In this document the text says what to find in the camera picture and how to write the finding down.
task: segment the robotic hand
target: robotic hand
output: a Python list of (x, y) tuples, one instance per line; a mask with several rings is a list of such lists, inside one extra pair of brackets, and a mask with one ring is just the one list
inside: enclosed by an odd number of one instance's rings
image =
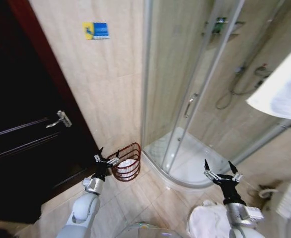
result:
[(107, 169), (119, 162), (119, 150), (114, 159), (107, 160), (101, 155), (102, 149), (103, 147), (94, 156), (96, 173), (91, 178), (84, 178), (82, 182), (87, 193), (75, 201), (72, 213), (57, 238), (90, 238), (92, 223), (100, 206), (99, 195), (107, 176)]
[(247, 207), (236, 191), (242, 174), (238, 173), (237, 168), (229, 161), (229, 166), (234, 174), (222, 175), (215, 174), (210, 170), (207, 160), (205, 160), (204, 174), (208, 179), (221, 187), (224, 195), (223, 204), (227, 209), (227, 218), (231, 226), (230, 238), (264, 238), (260, 233), (254, 230), (257, 222), (264, 219), (261, 211), (257, 207)]

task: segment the wire basket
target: wire basket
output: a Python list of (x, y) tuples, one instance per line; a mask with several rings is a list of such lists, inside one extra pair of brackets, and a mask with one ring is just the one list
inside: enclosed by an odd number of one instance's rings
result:
[[(119, 163), (111, 168), (114, 177), (122, 182), (135, 179), (140, 172), (140, 154), (141, 148), (136, 142), (119, 150)], [(108, 159), (115, 157), (116, 153), (113, 153)]]

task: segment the dark wooden door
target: dark wooden door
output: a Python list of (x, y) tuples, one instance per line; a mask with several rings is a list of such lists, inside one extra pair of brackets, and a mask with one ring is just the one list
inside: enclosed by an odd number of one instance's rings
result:
[[(97, 146), (52, 57), (27, 1), (0, 0), (0, 220), (35, 222), (43, 202), (94, 169)], [(72, 126), (46, 128), (58, 110)]]

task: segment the tiled floor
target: tiled floor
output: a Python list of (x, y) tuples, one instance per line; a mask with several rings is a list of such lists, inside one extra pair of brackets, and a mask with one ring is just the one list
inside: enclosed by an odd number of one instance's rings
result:
[[(202, 204), (205, 199), (222, 201), (218, 187), (211, 187), (197, 194), (180, 193), (166, 187), (144, 161), (141, 168), (138, 177), (130, 182), (119, 182), (112, 176), (106, 178), (100, 196), (101, 208), (92, 227), (92, 238), (114, 238), (127, 225), (136, 222), (173, 229), (187, 238), (186, 221), (192, 208)], [(83, 194), (79, 185), (74, 189), (79, 191), (75, 196), (55, 209), (44, 212), (39, 221), (19, 233), (20, 237), (56, 237), (66, 223), (73, 202)]]

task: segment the glass shower door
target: glass shower door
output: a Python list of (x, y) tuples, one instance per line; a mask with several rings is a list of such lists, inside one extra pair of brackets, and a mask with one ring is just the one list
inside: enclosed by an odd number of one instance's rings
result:
[[(207, 185), (204, 159), (214, 172), (223, 171), (228, 160), (235, 160), (243, 149), (280, 121), (251, 108), (245, 100), (261, 79), (254, 72), (268, 58), (261, 45), (268, 37), (266, 24), (272, 21), (272, 13), (277, 13), (281, 0), (266, 4), (243, 2), (225, 1), (218, 19), (225, 19), (226, 28), (220, 35), (212, 35), (202, 63), (197, 66), (163, 160), (162, 168), (184, 184)], [(268, 66), (267, 73), (277, 66)], [(192, 104), (195, 93), (198, 101)]]
[(182, 102), (221, 0), (148, 0), (144, 152), (162, 168)]

